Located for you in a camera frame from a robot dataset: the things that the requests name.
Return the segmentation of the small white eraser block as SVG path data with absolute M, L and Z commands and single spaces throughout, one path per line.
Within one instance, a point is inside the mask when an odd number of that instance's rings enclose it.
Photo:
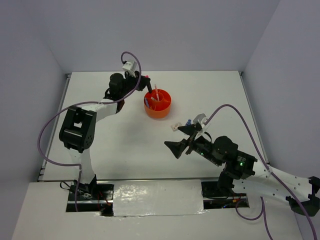
M 182 126 L 182 123 L 181 122 L 177 122 L 177 123 L 171 125 L 170 127 L 175 132 L 175 131 L 178 130 L 178 127 L 181 127 L 181 126 Z

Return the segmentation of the blue capsule eraser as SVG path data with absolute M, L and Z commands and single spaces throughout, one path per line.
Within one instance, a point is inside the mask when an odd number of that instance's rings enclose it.
M 144 98 L 144 103 L 147 106 L 147 108 L 150 108 L 149 102 L 146 97 Z

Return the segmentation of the thin orange pen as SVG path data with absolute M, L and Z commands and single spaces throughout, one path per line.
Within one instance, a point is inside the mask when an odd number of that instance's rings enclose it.
M 159 101 L 160 101 L 160 96 L 159 96 L 159 91 L 158 91 L 158 88 L 157 88 L 157 85 L 156 85 L 156 84 L 154 85 L 154 88 L 155 88 L 155 93 L 156 93 L 157 101 L 159 102 Z

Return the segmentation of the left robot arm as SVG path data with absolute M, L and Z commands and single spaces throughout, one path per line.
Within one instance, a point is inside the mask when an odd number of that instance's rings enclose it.
M 73 164 L 81 165 L 80 180 L 74 180 L 70 190 L 76 195 L 91 200 L 97 196 L 97 177 L 94 173 L 90 155 L 90 147 L 94 141 L 96 123 L 106 117 L 117 114 L 123 108 L 123 99 L 133 90 L 143 91 L 145 88 L 152 92 L 151 79 L 129 72 L 114 73 L 109 78 L 109 87 L 105 91 L 102 102 L 83 107 L 68 108 L 59 140 L 67 148 Z

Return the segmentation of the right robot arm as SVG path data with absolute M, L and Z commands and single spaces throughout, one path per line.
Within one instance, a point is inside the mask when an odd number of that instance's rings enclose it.
M 318 177 L 298 177 L 284 171 L 266 167 L 256 157 L 240 151 L 227 136 L 215 140 L 202 131 L 200 124 L 178 127 L 187 134 L 181 141 L 165 141 L 176 159 L 182 154 L 197 153 L 222 171 L 215 181 L 202 182 L 202 195 L 208 199 L 258 195 L 288 204 L 300 215 L 314 217 L 320 210 Z

